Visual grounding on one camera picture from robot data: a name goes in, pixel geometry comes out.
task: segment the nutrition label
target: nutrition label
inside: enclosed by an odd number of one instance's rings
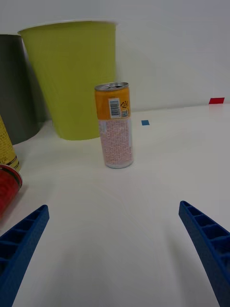
[[[104,159],[110,165],[132,162],[130,119],[99,120]]]

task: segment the yellow-green paper cup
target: yellow-green paper cup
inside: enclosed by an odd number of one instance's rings
[[[21,34],[58,135],[99,137],[94,87],[115,80],[115,23],[63,22]]]

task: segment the yellow label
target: yellow label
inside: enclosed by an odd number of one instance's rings
[[[13,145],[0,116],[0,164],[7,164],[19,169],[19,162],[14,152]]]
[[[131,115],[129,90],[95,91],[97,117],[99,120],[127,119]]]

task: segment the beverage can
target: beverage can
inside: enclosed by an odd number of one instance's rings
[[[0,217],[23,184],[22,177],[12,167],[0,164]]]
[[[95,101],[105,164],[111,168],[129,166],[133,148],[128,83],[96,86]]]
[[[21,168],[1,116],[0,116],[0,164],[9,165],[17,171],[19,171]]]

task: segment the red can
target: red can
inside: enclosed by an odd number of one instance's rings
[[[0,217],[23,184],[20,174],[8,165],[0,164]]]

